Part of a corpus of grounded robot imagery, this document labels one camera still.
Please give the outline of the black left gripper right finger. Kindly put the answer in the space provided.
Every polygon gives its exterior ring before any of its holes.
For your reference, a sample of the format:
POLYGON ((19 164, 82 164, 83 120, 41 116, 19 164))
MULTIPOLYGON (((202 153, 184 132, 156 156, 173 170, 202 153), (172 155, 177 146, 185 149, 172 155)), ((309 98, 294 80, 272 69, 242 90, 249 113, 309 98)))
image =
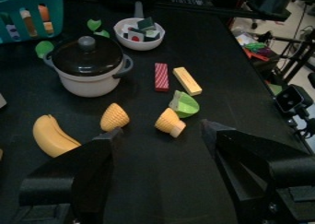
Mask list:
POLYGON ((238 224, 315 222, 315 156, 206 119, 200 132, 238 224))

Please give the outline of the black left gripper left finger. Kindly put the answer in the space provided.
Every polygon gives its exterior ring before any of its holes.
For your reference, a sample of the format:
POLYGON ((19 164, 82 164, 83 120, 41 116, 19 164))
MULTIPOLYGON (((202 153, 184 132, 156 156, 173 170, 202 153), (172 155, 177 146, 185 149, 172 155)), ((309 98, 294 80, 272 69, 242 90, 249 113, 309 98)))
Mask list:
POLYGON ((96 136, 26 175, 17 224, 102 224, 121 136, 118 128, 96 136))

